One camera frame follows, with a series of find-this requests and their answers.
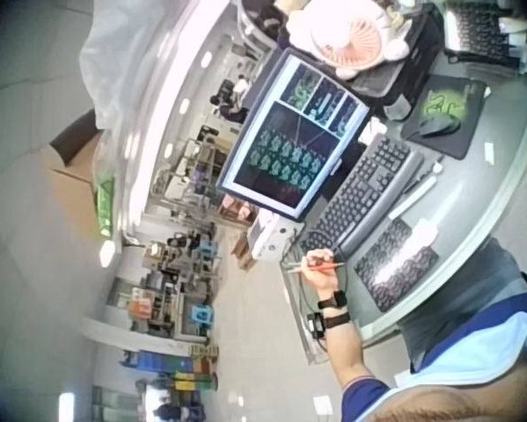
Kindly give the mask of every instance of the gray desk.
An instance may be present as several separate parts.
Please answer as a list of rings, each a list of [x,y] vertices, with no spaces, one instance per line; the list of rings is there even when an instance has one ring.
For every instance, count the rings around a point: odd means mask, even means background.
[[[499,221],[527,169],[527,76],[511,79],[474,74],[462,64],[447,64],[444,57],[438,58],[433,73],[483,80],[492,94],[486,99],[466,158],[458,161],[445,157],[443,173],[437,176],[436,185],[401,216],[411,227],[421,218],[436,224],[438,236],[432,248],[440,258],[434,267],[399,303],[382,313],[353,267],[382,234],[388,225],[387,219],[349,260],[348,307],[351,317],[361,327],[365,346],[396,331],[396,323],[427,300],[477,250]],[[389,135],[398,138],[400,127],[390,123]],[[493,163],[485,157],[488,143],[493,144]],[[430,149],[410,145],[425,154],[427,163],[432,163],[432,158],[437,156]],[[317,218],[324,205],[318,204],[312,209],[310,222]],[[300,252],[295,246],[287,260],[299,258],[297,253]],[[338,272],[341,283],[345,279],[344,271]],[[305,316],[317,309],[317,297],[296,276],[284,273],[283,278],[308,360],[320,363],[327,357],[304,326]],[[301,297],[301,288],[306,300]]]

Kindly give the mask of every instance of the plastic bag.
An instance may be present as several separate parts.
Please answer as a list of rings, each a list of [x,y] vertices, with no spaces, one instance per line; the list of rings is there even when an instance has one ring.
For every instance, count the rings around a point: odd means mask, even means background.
[[[79,55],[85,87],[99,129],[115,130],[128,108],[139,71],[153,65],[143,57],[166,13],[164,0],[95,0],[93,24]]]
[[[125,130],[139,112],[163,35],[171,31],[186,4],[187,0],[94,2],[79,66],[95,106],[95,124],[104,130],[93,158],[95,189],[112,182],[124,160]]]

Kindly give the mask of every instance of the mouse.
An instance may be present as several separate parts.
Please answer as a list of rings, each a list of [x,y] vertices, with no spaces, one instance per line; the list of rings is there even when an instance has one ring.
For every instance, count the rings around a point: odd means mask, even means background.
[[[424,138],[451,135],[460,128],[460,120],[451,114],[432,114],[420,123],[420,135]]]

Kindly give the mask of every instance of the mouse pad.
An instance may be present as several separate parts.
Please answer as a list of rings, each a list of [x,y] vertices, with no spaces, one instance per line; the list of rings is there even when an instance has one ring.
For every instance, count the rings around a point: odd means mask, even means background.
[[[355,272],[382,312],[394,306],[439,259],[433,249],[406,242],[412,229],[401,219],[391,222],[355,266]]]
[[[435,151],[465,158],[484,106],[487,85],[462,77],[432,75],[421,92],[410,118],[402,127],[402,139],[419,143]],[[433,114],[447,113],[459,119],[460,128],[454,134],[424,138],[420,123]]]

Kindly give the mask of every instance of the hand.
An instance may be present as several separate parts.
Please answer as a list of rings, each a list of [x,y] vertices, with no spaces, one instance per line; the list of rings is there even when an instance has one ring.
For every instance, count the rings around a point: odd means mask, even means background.
[[[333,252],[329,249],[316,249],[309,251],[302,258],[302,273],[304,277],[314,286],[320,301],[332,297],[333,292],[339,289],[339,282],[335,270],[316,270],[312,271],[311,266],[321,262],[333,262]]]

